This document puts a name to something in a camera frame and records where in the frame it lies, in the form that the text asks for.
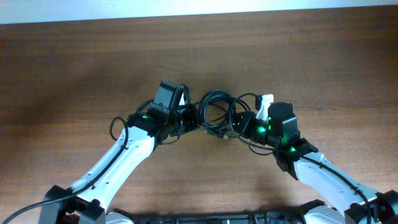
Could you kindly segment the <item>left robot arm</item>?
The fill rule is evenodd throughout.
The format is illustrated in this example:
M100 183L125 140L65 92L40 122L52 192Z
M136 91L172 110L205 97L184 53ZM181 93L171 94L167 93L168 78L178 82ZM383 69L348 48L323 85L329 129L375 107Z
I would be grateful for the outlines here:
M167 138L198 127L188 87L162 81L155 98L122 121L123 130L109 151L67 189L53 186L39 223L133 223L126 212L108 211L133 170Z

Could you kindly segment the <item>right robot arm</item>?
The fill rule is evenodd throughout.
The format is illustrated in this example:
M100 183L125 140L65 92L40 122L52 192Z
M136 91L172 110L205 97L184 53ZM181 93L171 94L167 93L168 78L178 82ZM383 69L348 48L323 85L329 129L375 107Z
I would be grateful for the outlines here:
M271 104L264 119L234 109L229 118L240 141L272 151L282 171L325 198L299 206L293 223L397 223L397 192L380 193L335 167L301 138L290 103Z

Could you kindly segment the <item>black cable long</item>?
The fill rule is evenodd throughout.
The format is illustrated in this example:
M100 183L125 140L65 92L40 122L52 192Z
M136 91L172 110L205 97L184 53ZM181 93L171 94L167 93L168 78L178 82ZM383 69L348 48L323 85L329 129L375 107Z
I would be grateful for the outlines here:
M249 105L243 100L234 103L235 97L224 90L211 90L197 103L198 120L204 126L229 125L229 110L238 113L238 106L243 111L250 111Z

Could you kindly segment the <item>black cable short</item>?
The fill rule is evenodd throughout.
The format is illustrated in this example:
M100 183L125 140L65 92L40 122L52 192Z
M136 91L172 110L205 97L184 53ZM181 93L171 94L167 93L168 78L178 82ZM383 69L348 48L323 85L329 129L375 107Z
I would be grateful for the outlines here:
M204 126L205 132L210 136L218 137L220 139L234 139L235 135L229 135L231 128L228 125L214 125L214 126Z

